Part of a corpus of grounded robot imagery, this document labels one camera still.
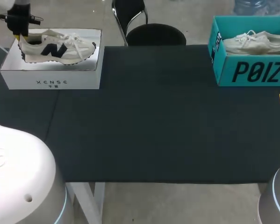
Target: black tablecloth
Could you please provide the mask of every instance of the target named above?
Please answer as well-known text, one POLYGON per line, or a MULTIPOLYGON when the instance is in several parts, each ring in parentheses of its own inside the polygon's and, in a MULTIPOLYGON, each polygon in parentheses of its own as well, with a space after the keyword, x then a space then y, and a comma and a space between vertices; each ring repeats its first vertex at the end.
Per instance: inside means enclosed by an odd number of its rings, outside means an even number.
MULTIPOLYGON (((279 93, 218 87, 204 45, 106 47, 101 89, 59 91, 45 142, 68 182, 266 182, 280 166, 279 93)), ((39 114, 18 110, 4 125, 39 114)))
MULTIPOLYGON (((6 53, 0 49, 0 65, 6 53)), ((8 90, 0 74, 0 125, 45 140, 58 91, 8 90)))

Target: white sneaker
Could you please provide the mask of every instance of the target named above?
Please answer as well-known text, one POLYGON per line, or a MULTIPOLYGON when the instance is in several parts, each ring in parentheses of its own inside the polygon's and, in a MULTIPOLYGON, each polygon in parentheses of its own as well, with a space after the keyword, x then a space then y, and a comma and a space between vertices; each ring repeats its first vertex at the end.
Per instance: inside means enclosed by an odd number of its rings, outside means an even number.
POLYGON ((64 35, 48 29, 41 34, 29 34, 26 39, 21 35, 19 47, 27 63, 56 61, 75 64, 89 58, 96 44, 76 34, 64 35))
POLYGON ((247 34, 238 35, 223 40, 228 54, 237 55, 280 55, 280 35, 273 35, 266 31, 256 34, 250 30, 247 34))

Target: water bottle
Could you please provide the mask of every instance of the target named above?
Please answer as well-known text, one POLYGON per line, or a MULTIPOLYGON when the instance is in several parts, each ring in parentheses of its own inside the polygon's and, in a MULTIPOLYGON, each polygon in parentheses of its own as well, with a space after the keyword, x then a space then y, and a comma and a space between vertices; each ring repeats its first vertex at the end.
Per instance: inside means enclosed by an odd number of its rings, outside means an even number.
POLYGON ((235 0, 235 15, 265 15, 268 0, 235 0))
POLYGON ((267 0, 266 15, 280 15, 280 0, 267 0))

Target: gray floor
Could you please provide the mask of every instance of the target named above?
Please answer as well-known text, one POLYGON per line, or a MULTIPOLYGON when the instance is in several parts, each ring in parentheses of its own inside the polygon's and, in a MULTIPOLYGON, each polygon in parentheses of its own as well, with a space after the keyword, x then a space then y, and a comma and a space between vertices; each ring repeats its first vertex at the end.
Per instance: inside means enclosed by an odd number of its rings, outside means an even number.
MULTIPOLYGON (((207 43, 214 15, 230 14, 234 0, 146 0, 149 23, 178 28, 188 44, 207 43)), ((41 28, 101 28, 106 46, 123 45, 111 0, 31 0, 33 15, 44 18, 41 28)), ((144 23, 144 16, 130 28, 144 23)), ((13 36, 0 21, 0 44, 10 47, 13 36)))
MULTIPOLYGON (((106 46, 123 45, 111 0, 31 1, 32 14, 44 18, 41 28, 102 28, 106 46)), ((212 17, 230 14, 233 8, 232 0, 146 0, 145 3, 150 23, 178 28, 188 44, 207 43, 212 17)), ((143 22, 144 17, 139 17, 130 28, 143 22)), ((13 40, 5 23, 0 21, 0 45, 10 47, 13 40)), ((255 224, 259 195, 256 184, 107 183, 103 223, 255 224)), ((80 210, 77 223, 83 223, 80 210)))

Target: shoe box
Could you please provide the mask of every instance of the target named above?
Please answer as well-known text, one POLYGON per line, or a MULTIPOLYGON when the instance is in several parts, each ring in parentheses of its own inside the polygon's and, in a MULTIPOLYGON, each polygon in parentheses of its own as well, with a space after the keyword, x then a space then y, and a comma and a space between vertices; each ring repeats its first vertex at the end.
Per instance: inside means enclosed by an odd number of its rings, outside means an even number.
MULTIPOLYGON (((42 33, 46 29, 32 29, 42 33)), ((96 43, 96 50, 85 61, 74 65, 58 62, 26 63, 22 58, 18 40, 7 54, 0 72, 11 90, 23 89, 99 89, 104 54, 102 30, 100 29, 52 29, 62 34, 76 33, 81 38, 96 43)))
POLYGON ((215 16, 208 43, 219 86, 280 86, 280 55, 227 55, 223 40, 254 30, 280 35, 280 16, 215 16))

